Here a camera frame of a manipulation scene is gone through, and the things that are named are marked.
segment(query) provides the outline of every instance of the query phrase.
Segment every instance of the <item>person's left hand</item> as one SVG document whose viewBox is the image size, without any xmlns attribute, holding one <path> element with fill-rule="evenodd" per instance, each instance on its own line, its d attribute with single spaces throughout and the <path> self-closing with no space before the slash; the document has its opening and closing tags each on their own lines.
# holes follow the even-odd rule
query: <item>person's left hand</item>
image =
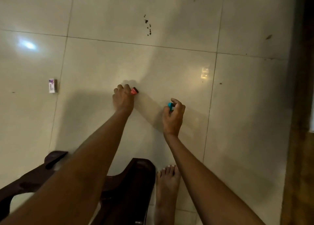
<svg viewBox="0 0 314 225">
<path fill-rule="evenodd" d="M 123 88 L 122 85 L 118 85 L 112 95 L 113 106 L 116 111 L 125 110 L 131 114 L 134 107 L 134 96 L 131 94 L 131 88 L 126 84 Z"/>
</svg>

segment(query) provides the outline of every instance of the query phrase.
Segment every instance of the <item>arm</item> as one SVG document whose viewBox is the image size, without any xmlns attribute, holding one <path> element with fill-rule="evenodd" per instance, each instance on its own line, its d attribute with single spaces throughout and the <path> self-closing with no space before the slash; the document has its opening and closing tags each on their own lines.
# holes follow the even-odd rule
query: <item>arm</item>
<svg viewBox="0 0 314 225">
<path fill-rule="evenodd" d="M 164 136 L 204 225 L 257 224 L 261 219 L 178 139 L 185 106 L 176 99 L 174 111 L 163 112 Z"/>
<path fill-rule="evenodd" d="M 88 224 L 134 106 L 129 85 L 114 90 L 116 112 L 73 156 L 1 225 Z"/>
</svg>

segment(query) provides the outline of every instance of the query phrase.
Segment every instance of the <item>eraser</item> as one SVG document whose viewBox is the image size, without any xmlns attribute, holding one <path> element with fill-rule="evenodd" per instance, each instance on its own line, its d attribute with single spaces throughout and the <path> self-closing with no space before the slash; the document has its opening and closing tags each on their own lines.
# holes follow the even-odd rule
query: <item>eraser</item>
<svg viewBox="0 0 314 225">
<path fill-rule="evenodd" d="M 57 80 L 49 79 L 49 93 L 57 93 Z"/>
<path fill-rule="evenodd" d="M 168 107 L 169 107 L 169 111 L 171 112 L 172 107 L 173 107 L 173 103 L 168 103 Z"/>
<path fill-rule="evenodd" d="M 132 95 L 136 95 L 136 94 L 138 94 L 138 93 L 139 93 L 139 91 L 137 90 L 137 88 L 133 87 L 133 88 L 131 89 L 131 94 L 132 94 Z"/>
</svg>

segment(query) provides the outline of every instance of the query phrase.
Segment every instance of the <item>person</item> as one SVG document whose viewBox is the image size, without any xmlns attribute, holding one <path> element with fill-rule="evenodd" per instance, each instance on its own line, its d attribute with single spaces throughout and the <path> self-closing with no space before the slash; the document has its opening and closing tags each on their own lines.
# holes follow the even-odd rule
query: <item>person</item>
<svg viewBox="0 0 314 225">
<path fill-rule="evenodd" d="M 130 86 L 114 89 L 115 113 L 82 145 L 64 166 L 1 225 L 89 223 L 98 204 L 124 126 L 134 107 Z M 178 138 L 185 106 L 172 98 L 174 110 L 163 110 L 163 133 L 176 165 L 157 173 L 155 225 L 173 225 L 182 176 L 204 225 L 264 224 L 218 177 L 207 169 Z"/>
</svg>

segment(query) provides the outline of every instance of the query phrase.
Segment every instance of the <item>forearm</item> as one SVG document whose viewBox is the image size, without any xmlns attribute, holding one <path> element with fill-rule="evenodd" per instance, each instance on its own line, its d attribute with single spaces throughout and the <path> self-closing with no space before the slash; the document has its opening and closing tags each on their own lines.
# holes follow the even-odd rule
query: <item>forearm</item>
<svg viewBox="0 0 314 225">
<path fill-rule="evenodd" d="M 165 135 L 165 139 L 204 225 L 264 224 L 237 195 L 191 154 L 178 137 Z"/>
<path fill-rule="evenodd" d="M 128 116 L 117 111 L 3 224 L 88 224 Z"/>
</svg>

